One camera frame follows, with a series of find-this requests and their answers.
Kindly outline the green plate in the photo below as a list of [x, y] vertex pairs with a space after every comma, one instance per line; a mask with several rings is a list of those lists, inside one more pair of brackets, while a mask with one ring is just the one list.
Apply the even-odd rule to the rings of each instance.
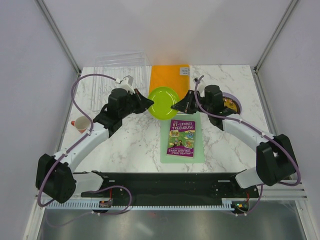
[[180, 97], [170, 87], [160, 86], [155, 88], [149, 93], [148, 99], [154, 102], [148, 111], [158, 120], [170, 120], [178, 113], [171, 107], [180, 101]]

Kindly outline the lilac plastic plate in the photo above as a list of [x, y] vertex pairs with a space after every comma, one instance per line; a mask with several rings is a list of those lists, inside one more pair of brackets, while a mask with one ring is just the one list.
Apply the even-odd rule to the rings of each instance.
[[232, 95], [232, 94], [230, 94], [230, 93], [227, 93], [227, 92], [223, 92], [223, 93], [222, 93], [222, 99], [223, 99], [223, 97], [228, 97], [228, 98], [233, 99], [233, 100], [237, 103], [237, 105], [238, 105], [238, 112], [236, 112], [236, 113], [237, 113], [237, 114], [241, 114], [241, 112], [242, 112], [242, 105], [241, 105], [241, 103], [240, 103], [240, 100], [239, 100], [237, 97], [235, 97], [234, 95]]

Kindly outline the brown patterned plate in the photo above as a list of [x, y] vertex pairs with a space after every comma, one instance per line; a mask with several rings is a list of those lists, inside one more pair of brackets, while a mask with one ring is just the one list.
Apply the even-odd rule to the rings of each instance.
[[238, 104], [232, 98], [223, 97], [223, 102], [225, 107], [238, 112]]

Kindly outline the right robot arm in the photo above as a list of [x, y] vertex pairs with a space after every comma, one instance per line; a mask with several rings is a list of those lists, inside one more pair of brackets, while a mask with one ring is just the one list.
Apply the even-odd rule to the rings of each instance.
[[[256, 153], [255, 166], [237, 173], [235, 181], [229, 184], [233, 196], [242, 196], [251, 186], [282, 184], [293, 187], [300, 184], [301, 173], [290, 139], [284, 134], [263, 132], [244, 121], [235, 110], [225, 106], [223, 92], [217, 85], [206, 86], [203, 97], [196, 89], [189, 90], [171, 108], [189, 115], [206, 114], [213, 126], [235, 136]], [[293, 174], [297, 175], [295, 183], [284, 181]]]

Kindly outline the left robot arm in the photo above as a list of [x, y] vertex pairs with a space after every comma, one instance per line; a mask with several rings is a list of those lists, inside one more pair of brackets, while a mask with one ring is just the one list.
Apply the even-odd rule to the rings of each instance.
[[136, 88], [132, 92], [123, 88], [112, 90], [107, 104], [79, 139], [65, 150], [39, 158], [35, 179], [38, 195], [46, 194], [61, 204], [69, 200], [76, 190], [73, 173], [78, 165], [122, 126], [124, 118], [144, 113], [153, 104]]

